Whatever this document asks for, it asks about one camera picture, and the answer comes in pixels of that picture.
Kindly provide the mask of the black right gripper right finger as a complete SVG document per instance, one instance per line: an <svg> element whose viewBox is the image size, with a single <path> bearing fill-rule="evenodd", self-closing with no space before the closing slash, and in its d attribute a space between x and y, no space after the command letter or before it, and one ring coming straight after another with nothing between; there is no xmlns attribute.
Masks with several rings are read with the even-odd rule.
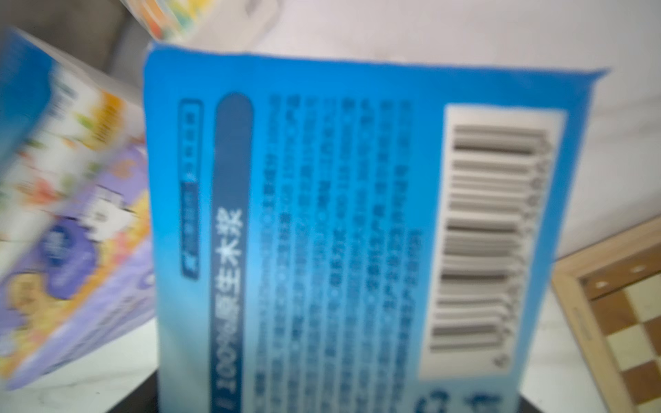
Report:
<svg viewBox="0 0 661 413"><path fill-rule="evenodd" d="M542 411L532 404L528 399L521 395L519 397L519 404L517 408L517 413L542 413Z"/></svg>

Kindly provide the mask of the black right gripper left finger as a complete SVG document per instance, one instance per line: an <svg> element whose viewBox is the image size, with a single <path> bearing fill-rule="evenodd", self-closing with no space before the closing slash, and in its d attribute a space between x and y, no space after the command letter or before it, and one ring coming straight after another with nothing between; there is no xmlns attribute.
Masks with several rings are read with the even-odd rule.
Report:
<svg viewBox="0 0 661 413"><path fill-rule="evenodd" d="M124 397L108 413L158 413L158 371Z"/></svg>

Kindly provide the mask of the blue barcode tissue pack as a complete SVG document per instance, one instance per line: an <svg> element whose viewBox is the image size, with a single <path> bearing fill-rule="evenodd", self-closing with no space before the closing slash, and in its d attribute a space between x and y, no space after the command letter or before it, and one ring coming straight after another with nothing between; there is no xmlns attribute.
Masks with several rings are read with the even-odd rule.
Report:
<svg viewBox="0 0 661 413"><path fill-rule="evenodd" d="M597 71L149 51L162 412L516 412Z"/></svg>

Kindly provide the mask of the cream canvas tote bag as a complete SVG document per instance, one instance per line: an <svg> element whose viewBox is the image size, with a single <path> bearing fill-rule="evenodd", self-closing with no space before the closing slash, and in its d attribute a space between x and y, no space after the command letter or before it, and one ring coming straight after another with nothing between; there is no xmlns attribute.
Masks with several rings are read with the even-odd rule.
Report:
<svg viewBox="0 0 661 413"><path fill-rule="evenodd" d="M137 87L108 75L129 20L118 1L1 3L1 167L44 124L63 74L141 102Z"/></svg>

